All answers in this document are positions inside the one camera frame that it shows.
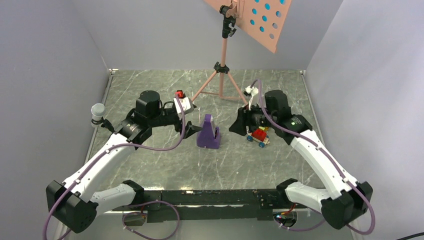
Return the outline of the pink music stand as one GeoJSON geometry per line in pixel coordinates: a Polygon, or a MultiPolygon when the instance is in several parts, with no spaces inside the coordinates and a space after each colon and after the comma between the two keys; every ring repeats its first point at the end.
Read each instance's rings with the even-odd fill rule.
{"type": "Polygon", "coordinates": [[[222,16],[221,28],[221,59],[214,65],[214,71],[205,83],[191,98],[196,100],[199,95],[214,95],[223,100],[242,100],[247,104],[245,95],[233,78],[230,68],[226,65],[228,39],[237,30],[242,30],[259,44],[276,53],[278,41],[283,30],[287,15],[292,5],[291,0],[206,0],[212,8],[222,16]],[[224,95],[224,78],[227,76],[235,87],[238,96],[224,95]]]}

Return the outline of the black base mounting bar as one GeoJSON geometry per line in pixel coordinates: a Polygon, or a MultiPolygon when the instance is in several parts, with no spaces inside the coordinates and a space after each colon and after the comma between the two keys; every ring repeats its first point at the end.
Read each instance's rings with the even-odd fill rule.
{"type": "Polygon", "coordinates": [[[222,190],[146,190],[148,223],[181,220],[256,219],[271,221],[294,204],[275,188],[222,190]]]}

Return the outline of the aluminium frame rail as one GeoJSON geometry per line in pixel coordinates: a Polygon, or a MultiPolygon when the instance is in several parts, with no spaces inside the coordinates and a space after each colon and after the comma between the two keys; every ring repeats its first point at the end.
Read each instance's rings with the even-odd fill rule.
{"type": "Polygon", "coordinates": [[[84,199],[52,182],[46,189],[53,216],[71,231],[85,231],[96,217],[108,211],[125,211],[146,223],[178,220],[279,220],[291,227],[291,211],[311,209],[334,229],[343,227],[367,212],[366,200],[373,190],[359,184],[331,198],[326,189],[306,186],[294,179],[275,189],[146,190],[132,181],[95,192],[84,199]]]}

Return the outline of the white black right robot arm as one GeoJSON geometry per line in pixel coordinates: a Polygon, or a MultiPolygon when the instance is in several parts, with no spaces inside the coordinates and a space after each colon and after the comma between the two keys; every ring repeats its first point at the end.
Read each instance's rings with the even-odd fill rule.
{"type": "Polygon", "coordinates": [[[298,152],[324,184],[314,188],[290,178],[276,187],[276,202],[283,208],[300,204],[320,213],[334,229],[348,226],[352,221],[371,214],[370,230],[375,226],[375,213],[370,209],[372,186],[359,182],[348,173],[327,151],[318,134],[305,117],[292,114],[286,94],[282,90],[271,90],[261,98],[255,86],[245,88],[249,101],[237,110],[235,122],[229,131],[246,136],[249,141],[262,127],[272,128],[275,134],[298,152]]]}

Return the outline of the red wooden toy car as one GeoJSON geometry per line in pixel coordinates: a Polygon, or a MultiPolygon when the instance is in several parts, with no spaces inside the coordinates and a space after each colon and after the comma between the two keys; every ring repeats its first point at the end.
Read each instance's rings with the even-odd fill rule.
{"type": "Polygon", "coordinates": [[[270,138],[268,136],[268,127],[259,127],[253,132],[248,132],[246,139],[249,142],[258,142],[260,148],[264,148],[270,143],[270,138]]]}

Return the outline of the grey microphone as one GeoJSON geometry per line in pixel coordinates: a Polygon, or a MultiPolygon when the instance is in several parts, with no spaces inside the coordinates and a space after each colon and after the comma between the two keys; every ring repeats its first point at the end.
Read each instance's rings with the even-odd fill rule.
{"type": "Polygon", "coordinates": [[[91,107],[91,126],[93,128],[102,127],[108,128],[107,123],[105,123],[104,115],[106,113],[106,107],[103,103],[96,103],[91,107]]]}

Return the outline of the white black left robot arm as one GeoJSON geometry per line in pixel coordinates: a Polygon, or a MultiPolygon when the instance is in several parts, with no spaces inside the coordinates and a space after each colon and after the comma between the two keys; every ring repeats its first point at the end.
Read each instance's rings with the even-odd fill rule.
{"type": "Polygon", "coordinates": [[[106,175],[152,136],[157,127],[173,126],[181,139],[201,128],[186,120],[196,106],[190,97],[178,90],[173,100],[162,102],[160,94],[145,90],[136,99],[135,107],[117,125],[105,119],[105,107],[98,103],[92,109],[92,124],[110,131],[103,147],[77,172],[63,181],[52,181],[46,187],[48,216],[56,218],[71,231],[81,233],[98,215],[118,207],[139,209],[145,201],[145,190],[132,180],[117,187],[99,191],[106,175]]]}

